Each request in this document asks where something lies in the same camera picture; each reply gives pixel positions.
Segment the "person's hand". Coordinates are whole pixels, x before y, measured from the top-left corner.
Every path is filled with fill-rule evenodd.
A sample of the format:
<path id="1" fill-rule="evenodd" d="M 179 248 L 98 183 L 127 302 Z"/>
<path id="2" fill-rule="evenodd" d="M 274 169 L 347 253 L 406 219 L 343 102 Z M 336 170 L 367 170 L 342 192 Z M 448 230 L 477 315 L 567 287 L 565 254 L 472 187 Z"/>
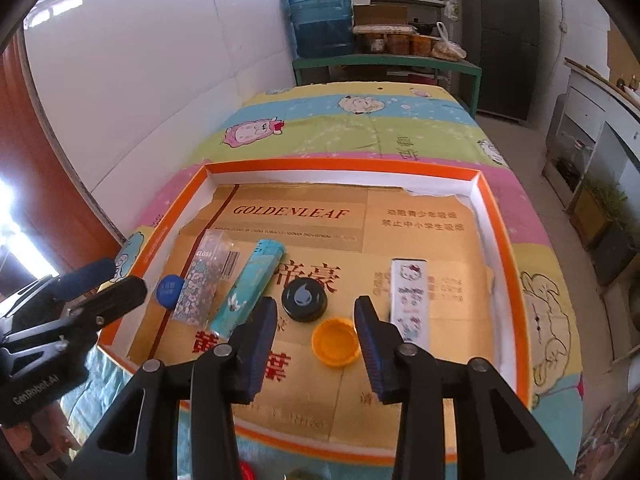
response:
<path id="1" fill-rule="evenodd" d="M 2 432 L 33 479 L 62 479 L 80 448 L 58 401 Z"/>

